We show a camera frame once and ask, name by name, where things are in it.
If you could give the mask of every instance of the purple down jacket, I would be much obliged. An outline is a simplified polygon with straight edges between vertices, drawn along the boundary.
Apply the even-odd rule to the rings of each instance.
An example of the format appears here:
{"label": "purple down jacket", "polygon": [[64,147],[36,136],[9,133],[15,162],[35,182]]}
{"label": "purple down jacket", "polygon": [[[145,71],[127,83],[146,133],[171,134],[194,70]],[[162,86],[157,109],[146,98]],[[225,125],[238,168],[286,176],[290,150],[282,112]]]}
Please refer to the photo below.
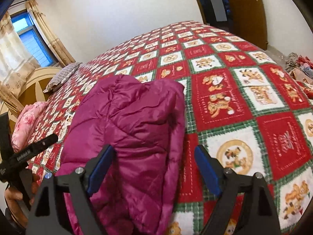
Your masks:
{"label": "purple down jacket", "polygon": [[[171,80],[140,83],[113,76],[82,100],[61,154],[57,175],[75,168],[111,144],[116,160],[91,197],[109,235],[162,235],[168,225],[178,180],[185,131],[184,87]],[[82,235],[70,197],[67,210]]]}

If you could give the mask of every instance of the pink blanket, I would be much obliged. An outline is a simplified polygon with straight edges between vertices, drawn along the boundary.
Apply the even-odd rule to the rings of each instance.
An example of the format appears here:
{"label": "pink blanket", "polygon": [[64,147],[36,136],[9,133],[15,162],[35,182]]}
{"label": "pink blanket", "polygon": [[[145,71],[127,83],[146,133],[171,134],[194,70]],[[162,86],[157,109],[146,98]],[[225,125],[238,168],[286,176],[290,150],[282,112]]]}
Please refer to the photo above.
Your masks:
{"label": "pink blanket", "polygon": [[15,152],[21,151],[26,147],[31,135],[34,132],[36,120],[47,107],[47,102],[36,102],[26,105],[19,115],[12,134],[12,147]]}

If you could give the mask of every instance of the red and white checkered quilt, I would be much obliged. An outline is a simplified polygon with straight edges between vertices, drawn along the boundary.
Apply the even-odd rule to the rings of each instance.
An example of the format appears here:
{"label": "red and white checkered quilt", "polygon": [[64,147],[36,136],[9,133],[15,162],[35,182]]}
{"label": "red and white checkered quilt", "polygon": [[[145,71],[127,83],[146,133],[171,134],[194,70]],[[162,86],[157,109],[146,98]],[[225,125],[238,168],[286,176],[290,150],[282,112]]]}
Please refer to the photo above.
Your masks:
{"label": "red and white checkered quilt", "polygon": [[[175,23],[137,36],[96,57],[49,99],[30,142],[56,133],[59,141],[33,158],[41,177],[56,172],[67,131],[80,101],[115,74],[142,83],[172,79],[185,86],[183,164],[170,227],[199,234],[215,206],[194,161],[202,144],[224,167],[261,172],[273,194],[282,232],[301,218],[313,191],[312,105],[302,89],[256,46],[201,23]],[[238,196],[225,234],[232,234],[242,203]]]}

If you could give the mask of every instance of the finger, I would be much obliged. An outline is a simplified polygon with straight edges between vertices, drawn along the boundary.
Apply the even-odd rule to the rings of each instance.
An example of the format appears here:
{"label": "finger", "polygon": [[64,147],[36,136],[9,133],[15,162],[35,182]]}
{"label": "finger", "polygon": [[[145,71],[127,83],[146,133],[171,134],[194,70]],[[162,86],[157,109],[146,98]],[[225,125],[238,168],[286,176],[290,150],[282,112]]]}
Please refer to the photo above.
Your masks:
{"label": "finger", "polygon": [[32,206],[32,204],[34,204],[34,201],[35,201],[35,198],[32,198],[32,199],[29,201],[29,204]]}
{"label": "finger", "polygon": [[7,205],[11,211],[11,214],[22,226],[26,227],[28,220],[16,201],[23,199],[22,193],[19,192],[15,187],[10,187],[5,191],[4,196],[7,200]]}
{"label": "finger", "polygon": [[33,193],[33,194],[36,194],[37,191],[38,191],[38,188],[39,188],[38,183],[33,182],[33,183],[32,183],[32,193]]}
{"label": "finger", "polygon": [[37,174],[32,174],[32,180],[35,182],[35,181],[38,181],[38,180],[40,180],[40,176],[39,175],[37,175]]}

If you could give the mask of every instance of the beige curtain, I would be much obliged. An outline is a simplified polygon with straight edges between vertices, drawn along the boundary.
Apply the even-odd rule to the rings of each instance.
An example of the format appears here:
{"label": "beige curtain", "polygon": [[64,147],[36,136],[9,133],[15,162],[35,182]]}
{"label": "beige curtain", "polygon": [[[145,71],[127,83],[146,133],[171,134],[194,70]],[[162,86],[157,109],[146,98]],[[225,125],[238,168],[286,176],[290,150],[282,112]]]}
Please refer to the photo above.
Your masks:
{"label": "beige curtain", "polygon": [[0,98],[12,113],[23,110],[18,95],[31,73],[39,67],[15,31],[7,12],[0,21]]}
{"label": "beige curtain", "polygon": [[72,62],[75,62],[74,58],[64,47],[60,39],[53,33],[49,27],[46,16],[41,13],[38,9],[38,3],[36,0],[26,1],[26,9],[29,13],[32,21],[37,27],[41,37],[44,39],[48,47],[51,49],[52,53],[58,59],[58,61],[63,65],[69,65]]}

